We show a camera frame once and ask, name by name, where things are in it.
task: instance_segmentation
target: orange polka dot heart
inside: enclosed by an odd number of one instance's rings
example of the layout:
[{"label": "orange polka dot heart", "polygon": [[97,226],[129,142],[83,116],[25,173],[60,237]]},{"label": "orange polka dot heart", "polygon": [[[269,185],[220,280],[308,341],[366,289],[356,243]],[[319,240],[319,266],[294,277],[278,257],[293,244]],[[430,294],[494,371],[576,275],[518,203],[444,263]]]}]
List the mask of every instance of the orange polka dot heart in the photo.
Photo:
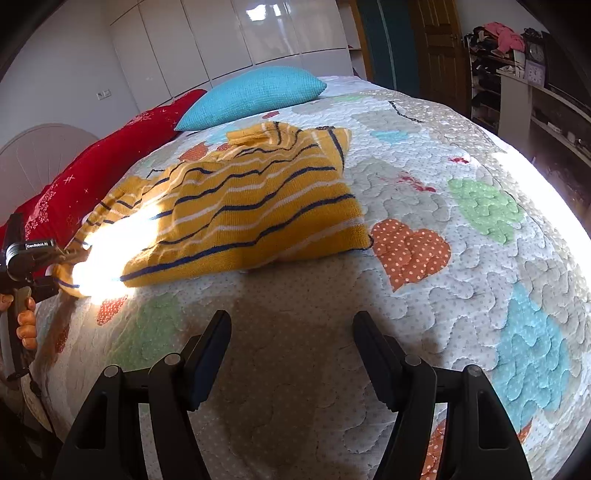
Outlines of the orange polka dot heart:
[{"label": "orange polka dot heart", "polygon": [[413,232],[408,225],[395,219],[378,223],[372,236],[374,252],[394,291],[439,272],[452,254],[447,242],[437,233],[426,229]]}]

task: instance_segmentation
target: white wardrobe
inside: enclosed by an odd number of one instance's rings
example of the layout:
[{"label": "white wardrobe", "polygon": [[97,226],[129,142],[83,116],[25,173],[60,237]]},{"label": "white wardrobe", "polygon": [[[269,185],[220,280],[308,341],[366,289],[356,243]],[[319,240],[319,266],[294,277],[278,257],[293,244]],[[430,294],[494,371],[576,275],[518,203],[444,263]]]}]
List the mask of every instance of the white wardrobe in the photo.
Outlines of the white wardrobe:
[{"label": "white wardrobe", "polygon": [[353,74],[335,0],[260,1],[104,0],[140,111],[259,66]]}]

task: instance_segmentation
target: wardrobe door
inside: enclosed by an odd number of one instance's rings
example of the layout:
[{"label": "wardrobe door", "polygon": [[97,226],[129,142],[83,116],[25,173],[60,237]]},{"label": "wardrobe door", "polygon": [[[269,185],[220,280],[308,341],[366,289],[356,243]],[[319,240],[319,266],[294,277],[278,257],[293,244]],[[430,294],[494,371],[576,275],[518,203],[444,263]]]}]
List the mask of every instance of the wardrobe door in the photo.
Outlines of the wardrobe door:
[{"label": "wardrobe door", "polygon": [[139,10],[171,95],[208,81],[180,0],[144,0]]},{"label": "wardrobe door", "polygon": [[335,0],[286,0],[300,52],[347,48]]},{"label": "wardrobe door", "polygon": [[134,7],[111,25],[113,44],[127,84],[141,112],[171,98],[152,51],[139,7]]},{"label": "wardrobe door", "polygon": [[282,1],[233,0],[244,40],[254,63],[287,57],[300,52],[291,17]]},{"label": "wardrobe door", "polygon": [[209,78],[252,65],[231,0],[182,0]]},{"label": "wardrobe door", "polygon": [[104,0],[105,17],[109,25],[137,4],[137,0]]}]

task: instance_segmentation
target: wall outlet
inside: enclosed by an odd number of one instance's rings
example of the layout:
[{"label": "wall outlet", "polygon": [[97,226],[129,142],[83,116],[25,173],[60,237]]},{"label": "wall outlet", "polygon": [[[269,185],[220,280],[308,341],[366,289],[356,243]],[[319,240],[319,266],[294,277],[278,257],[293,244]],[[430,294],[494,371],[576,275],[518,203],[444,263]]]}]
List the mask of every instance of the wall outlet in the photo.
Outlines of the wall outlet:
[{"label": "wall outlet", "polygon": [[96,97],[99,100],[104,100],[105,98],[110,97],[110,96],[111,96],[111,91],[110,90],[103,90],[102,92],[99,92],[99,93],[96,94]]}]

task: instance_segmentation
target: blue pillow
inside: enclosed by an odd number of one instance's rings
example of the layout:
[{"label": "blue pillow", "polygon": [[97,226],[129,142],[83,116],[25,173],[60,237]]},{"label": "blue pillow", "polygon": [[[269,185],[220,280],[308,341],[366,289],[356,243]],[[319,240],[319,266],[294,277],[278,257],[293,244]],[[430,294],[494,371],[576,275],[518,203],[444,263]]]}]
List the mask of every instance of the blue pillow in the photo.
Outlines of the blue pillow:
[{"label": "blue pillow", "polygon": [[177,132],[205,130],[257,113],[314,100],[326,84],[295,67],[263,67],[243,73],[203,95],[183,115]]}]

